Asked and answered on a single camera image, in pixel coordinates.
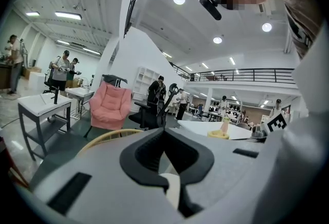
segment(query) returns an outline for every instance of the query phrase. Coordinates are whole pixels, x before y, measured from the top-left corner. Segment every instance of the pink chair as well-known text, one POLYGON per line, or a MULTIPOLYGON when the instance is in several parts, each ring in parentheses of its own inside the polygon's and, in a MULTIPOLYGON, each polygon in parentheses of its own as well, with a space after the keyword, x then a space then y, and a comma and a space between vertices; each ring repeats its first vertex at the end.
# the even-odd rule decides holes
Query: pink chair
POLYGON ((91 125, 103 129, 121 129, 131 108, 132 91, 102 82, 90 99, 91 125))

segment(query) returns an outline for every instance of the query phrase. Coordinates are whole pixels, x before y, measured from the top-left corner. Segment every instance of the ceiling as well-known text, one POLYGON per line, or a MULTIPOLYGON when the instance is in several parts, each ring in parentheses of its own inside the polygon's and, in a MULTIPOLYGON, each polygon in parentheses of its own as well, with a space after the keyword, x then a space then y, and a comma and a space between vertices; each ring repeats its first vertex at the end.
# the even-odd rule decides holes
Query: ceiling
POLYGON ((264 12, 257 5, 239 11, 218 7, 222 19, 216 21, 198 0, 186 0, 183 5, 173 0, 138 0, 132 21, 161 51, 172 56, 169 61, 184 67, 232 54, 283 51, 287 34, 283 2, 269 0, 263 8, 264 12), (262 30, 266 22, 272 24, 271 32, 262 30), (213 42, 217 36, 223 39, 221 44, 213 42))
MULTIPOLYGON (((186 92, 191 96, 197 95, 199 98, 206 99, 207 97, 201 95, 201 93, 207 95, 208 88, 187 88, 186 92)), ((266 107, 274 107, 277 99, 281 99, 282 102, 292 100, 296 96, 286 94, 269 94, 267 92, 260 91, 248 91, 248 90, 231 90, 231 89, 213 89, 212 97, 216 100, 221 100, 223 96, 226 96, 229 100, 233 100, 231 96, 235 96, 239 102, 242 101, 243 105, 261 106, 265 100, 268 100, 266 107)))

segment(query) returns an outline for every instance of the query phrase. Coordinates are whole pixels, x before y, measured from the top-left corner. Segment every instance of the gray pants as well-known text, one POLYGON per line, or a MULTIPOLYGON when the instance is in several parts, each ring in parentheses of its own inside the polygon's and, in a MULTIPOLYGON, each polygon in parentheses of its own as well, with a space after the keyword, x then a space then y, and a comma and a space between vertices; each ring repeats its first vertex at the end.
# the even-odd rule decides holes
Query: gray pants
POLYGON ((11 68, 10 87, 11 91, 16 92, 19 78, 21 76, 23 62, 14 64, 11 68))

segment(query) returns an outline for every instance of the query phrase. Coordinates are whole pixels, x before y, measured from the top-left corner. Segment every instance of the cable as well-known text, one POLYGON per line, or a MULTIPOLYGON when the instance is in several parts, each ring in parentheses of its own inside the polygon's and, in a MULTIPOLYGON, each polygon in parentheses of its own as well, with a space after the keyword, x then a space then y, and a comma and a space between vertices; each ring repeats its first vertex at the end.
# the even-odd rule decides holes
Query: cable
POLYGON ((17 121, 19 119, 19 117, 18 118, 16 118, 15 120, 12 120, 11 122, 9 122, 9 123, 6 123, 3 127, 1 127, 2 129, 3 128, 5 128, 8 124, 10 124, 10 123, 12 123, 12 122, 14 122, 14 121, 17 121))

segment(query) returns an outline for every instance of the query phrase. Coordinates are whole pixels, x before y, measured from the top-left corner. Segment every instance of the gray shirt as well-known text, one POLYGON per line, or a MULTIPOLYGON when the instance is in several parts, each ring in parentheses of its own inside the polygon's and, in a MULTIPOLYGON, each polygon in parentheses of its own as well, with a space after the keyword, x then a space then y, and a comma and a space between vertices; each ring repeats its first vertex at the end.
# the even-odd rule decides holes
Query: gray shirt
POLYGON ((56 81, 66 81, 66 75, 67 71, 66 69, 69 68, 70 66, 70 61, 69 60, 64 60, 63 57, 56 58, 52 61, 53 64, 56 64, 58 67, 64 69, 64 71, 59 71, 59 70, 54 70, 52 79, 56 81))

